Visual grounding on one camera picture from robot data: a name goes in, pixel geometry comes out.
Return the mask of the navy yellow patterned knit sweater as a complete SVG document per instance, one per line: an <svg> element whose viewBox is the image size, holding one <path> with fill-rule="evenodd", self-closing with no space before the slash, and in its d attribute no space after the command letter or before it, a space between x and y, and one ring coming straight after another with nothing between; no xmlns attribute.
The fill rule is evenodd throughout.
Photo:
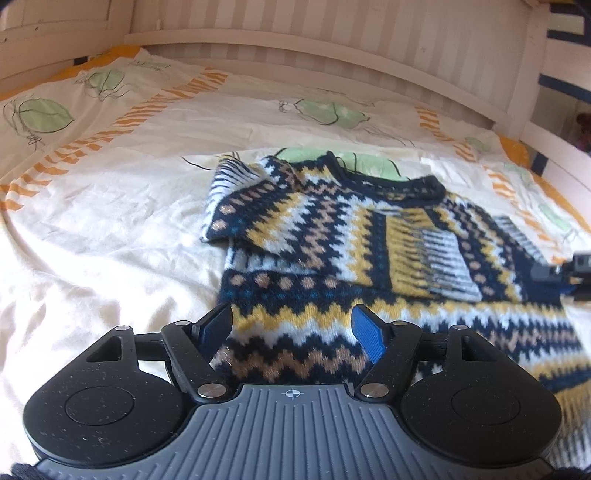
<svg viewBox="0 0 591 480"><path fill-rule="evenodd" d="M201 238L228 246L218 300L231 335L213 365L231 384L356 382L369 357L351 328L363 304L428 332L464 324L556 397L549 460L590 464L590 356L561 304L531 277L541 252L508 218L433 176L391 181L332 153L219 160Z"/></svg>

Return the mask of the white blue shelf unit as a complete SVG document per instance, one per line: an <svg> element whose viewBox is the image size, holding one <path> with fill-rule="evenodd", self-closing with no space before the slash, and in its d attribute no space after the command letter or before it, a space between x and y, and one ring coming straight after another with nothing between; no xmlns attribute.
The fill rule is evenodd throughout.
<svg viewBox="0 0 591 480"><path fill-rule="evenodd" d="M590 201L590 3L530 1L535 80L521 140L532 170L581 209Z"/></svg>

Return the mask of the cream leaf print bedsheet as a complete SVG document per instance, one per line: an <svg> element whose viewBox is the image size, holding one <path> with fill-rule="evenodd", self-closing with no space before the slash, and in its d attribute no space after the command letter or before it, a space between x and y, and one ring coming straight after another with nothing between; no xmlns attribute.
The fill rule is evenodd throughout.
<svg viewBox="0 0 591 480"><path fill-rule="evenodd" d="M228 246L201 238L219 160L437 178L557 262L586 229L515 165L519 145L430 108L356 101L145 50L1 104L1 465L35 455L28 398L108 330L157 331L216 304Z"/></svg>

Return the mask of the white slatted bed headboard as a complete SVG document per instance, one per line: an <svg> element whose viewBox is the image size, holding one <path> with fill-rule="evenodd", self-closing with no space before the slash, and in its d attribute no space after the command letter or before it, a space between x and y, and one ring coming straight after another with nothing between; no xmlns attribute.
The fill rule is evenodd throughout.
<svg viewBox="0 0 591 480"><path fill-rule="evenodd" d="M549 20L541 1L5 1L1 88L127 44L408 99L516 139L536 104Z"/></svg>

